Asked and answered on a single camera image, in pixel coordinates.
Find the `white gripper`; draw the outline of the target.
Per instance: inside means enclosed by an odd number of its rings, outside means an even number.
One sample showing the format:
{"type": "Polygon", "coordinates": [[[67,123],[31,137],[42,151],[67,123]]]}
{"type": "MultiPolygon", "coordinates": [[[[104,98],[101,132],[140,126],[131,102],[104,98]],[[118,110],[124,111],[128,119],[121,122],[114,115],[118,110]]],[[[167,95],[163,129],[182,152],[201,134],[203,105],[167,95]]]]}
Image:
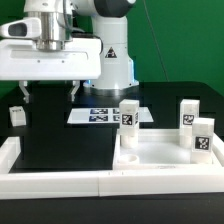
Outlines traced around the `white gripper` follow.
{"type": "MultiPolygon", "coordinates": [[[[73,38],[63,50],[39,50],[41,20],[27,17],[0,26],[0,80],[19,81],[25,103],[30,102],[27,81],[88,80],[101,74],[100,39],[73,38]]],[[[74,102],[80,81],[72,81],[69,100],[74,102]]]]}

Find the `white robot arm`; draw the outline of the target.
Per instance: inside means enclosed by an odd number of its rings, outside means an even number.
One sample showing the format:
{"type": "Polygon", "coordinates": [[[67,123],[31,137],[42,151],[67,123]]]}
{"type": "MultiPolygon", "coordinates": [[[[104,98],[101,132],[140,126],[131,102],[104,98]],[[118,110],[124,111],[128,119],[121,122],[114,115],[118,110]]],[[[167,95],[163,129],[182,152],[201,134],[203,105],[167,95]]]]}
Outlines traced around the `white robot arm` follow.
{"type": "Polygon", "coordinates": [[[126,14],[136,0],[25,0],[25,17],[0,26],[0,81],[72,81],[98,95],[139,85],[126,14]]]}

